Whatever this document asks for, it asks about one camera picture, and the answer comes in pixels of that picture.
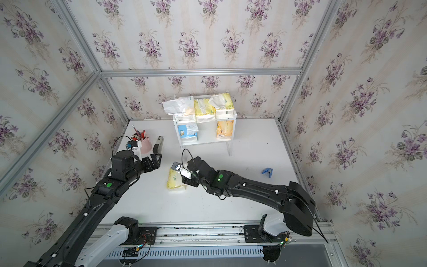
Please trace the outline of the pale yellow tissue pack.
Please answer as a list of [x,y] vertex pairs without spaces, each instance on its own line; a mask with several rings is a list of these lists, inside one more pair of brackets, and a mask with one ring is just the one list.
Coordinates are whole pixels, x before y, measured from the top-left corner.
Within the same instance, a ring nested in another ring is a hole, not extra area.
[[169,170],[168,180],[166,183],[168,191],[184,191],[186,185],[182,182],[181,174],[173,169]]

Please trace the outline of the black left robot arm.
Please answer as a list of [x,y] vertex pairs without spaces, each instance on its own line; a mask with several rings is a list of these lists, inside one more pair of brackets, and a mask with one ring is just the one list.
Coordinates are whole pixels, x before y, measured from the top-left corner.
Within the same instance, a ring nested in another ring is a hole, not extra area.
[[95,243],[84,248],[100,222],[134,185],[142,174],[161,166],[161,153],[139,158],[131,150],[112,156],[112,166],[95,185],[89,199],[75,220],[38,261],[28,261],[27,267],[96,267],[110,252],[125,242],[140,238],[139,222],[121,217]]

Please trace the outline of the blue tissue pack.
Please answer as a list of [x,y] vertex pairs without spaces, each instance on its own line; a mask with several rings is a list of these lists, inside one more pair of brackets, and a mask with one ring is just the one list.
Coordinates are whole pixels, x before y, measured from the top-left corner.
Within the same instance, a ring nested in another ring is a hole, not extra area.
[[177,127],[182,142],[193,142],[198,140],[199,128],[197,123],[188,123]]

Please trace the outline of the white green tissue pack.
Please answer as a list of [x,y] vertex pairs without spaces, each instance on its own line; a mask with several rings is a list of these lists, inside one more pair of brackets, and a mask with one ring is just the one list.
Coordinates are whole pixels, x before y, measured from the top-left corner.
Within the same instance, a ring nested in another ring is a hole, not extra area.
[[196,122],[194,97],[178,97],[162,103],[164,111],[173,116],[177,124]]

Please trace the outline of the pink metal pen bucket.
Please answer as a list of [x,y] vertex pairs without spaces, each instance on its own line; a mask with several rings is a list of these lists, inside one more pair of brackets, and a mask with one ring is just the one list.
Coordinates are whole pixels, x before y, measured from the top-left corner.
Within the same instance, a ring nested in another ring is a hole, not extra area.
[[145,130],[139,133],[135,133],[132,136],[132,140],[141,141],[141,155],[147,154],[152,150],[152,144],[150,138]]

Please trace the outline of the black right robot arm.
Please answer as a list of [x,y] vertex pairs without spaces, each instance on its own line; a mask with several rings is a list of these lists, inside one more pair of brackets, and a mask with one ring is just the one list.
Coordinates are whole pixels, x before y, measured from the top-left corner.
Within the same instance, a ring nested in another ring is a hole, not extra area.
[[296,234],[310,237],[316,203],[298,183],[271,185],[243,178],[227,170],[215,170],[200,157],[187,162],[178,172],[184,184],[202,185],[218,198],[244,198],[269,206],[282,214],[282,223]]

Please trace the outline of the orange tissue pack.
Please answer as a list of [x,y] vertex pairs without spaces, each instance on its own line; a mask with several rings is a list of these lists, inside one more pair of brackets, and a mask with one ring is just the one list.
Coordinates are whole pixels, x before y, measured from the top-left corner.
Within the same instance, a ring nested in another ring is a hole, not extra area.
[[218,139],[232,139],[234,120],[218,121],[216,128],[216,137]]

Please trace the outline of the blue clip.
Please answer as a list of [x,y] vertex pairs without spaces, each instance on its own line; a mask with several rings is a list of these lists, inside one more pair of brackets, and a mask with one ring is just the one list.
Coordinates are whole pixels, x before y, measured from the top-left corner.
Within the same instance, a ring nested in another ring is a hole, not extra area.
[[266,175],[269,177],[269,179],[271,179],[272,177],[272,173],[273,173],[273,168],[264,168],[261,172],[263,175]]

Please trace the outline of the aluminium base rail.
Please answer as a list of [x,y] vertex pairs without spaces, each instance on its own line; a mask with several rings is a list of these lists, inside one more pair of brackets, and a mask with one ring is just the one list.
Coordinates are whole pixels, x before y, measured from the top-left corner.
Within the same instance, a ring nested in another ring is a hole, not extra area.
[[261,232],[258,221],[200,224],[139,224],[140,239],[109,249],[107,260],[130,263],[139,259],[202,259],[263,257],[268,247],[282,244],[323,245],[330,248],[338,238],[329,223],[315,224],[312,236],[291,230],[278,236]]

